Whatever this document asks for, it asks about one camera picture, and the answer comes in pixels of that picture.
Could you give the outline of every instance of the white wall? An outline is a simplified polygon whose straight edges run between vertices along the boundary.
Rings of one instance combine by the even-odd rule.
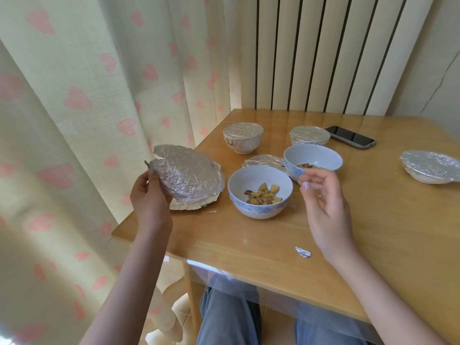
[[[434,0],[387,115],[424,116],[460,141],[460,0]]]

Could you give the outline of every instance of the foil-covered bowl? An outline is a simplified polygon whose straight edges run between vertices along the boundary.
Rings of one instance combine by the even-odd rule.
[[[405,151],[399,157],[405,170],[425,184],[460,182],[460,161],[429,151]]]
[[[326,145],[331,134],[323,128],[315,126],[297,126],[289,132],[292,145],[318,144]]]
[[[157,145],[160,158],[149,162],[174,198],[171,209],[198,209],[217,199],[225,187],[220,166],[195,150],[179,145]]]
[[[237,154],[246,155],[259,146],[264,129],[257,123],[239,122],[224,128],[224,139],[227,145]]]
[[[267,155],[267,154],[255,155],[245,160],[241,164],[241,167],[254,166],[254,165],[270,166],[273,168],[277,168],[280,171],[286,173],[286,168],[284,166],[284,159],[278,156]]]

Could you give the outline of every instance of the hand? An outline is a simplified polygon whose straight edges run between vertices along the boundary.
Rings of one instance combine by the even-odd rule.
[[[326,260],[335,266],[349,255],[357,253],[350,208],[336,173],[325,169],[305,169],[299,184],[311,233]],[[315,190],[321,191],[325,202],[316,197]]]
[[[146,171],[136,179],[130,197],[138,217],[139,232],[158,230],[160,227],[172,229],[173,220],[169,211],[171,198],[155,171]]]

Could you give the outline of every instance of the left hand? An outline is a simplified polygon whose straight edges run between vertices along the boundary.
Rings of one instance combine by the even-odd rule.
[[[146,171],[136,179],[130,198],[138,217],[139,232],[172,229],[173,220],[169,211],[172,198],[167,195],[154,170]]]

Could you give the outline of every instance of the jeans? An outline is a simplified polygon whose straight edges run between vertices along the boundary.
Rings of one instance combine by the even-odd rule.
[[[260,345],[262,317],[256,288],[230,295],[206,287],[201,298],[203,323],[196,345]],[[366,345],[361,339],[296,320],[296,345]]]

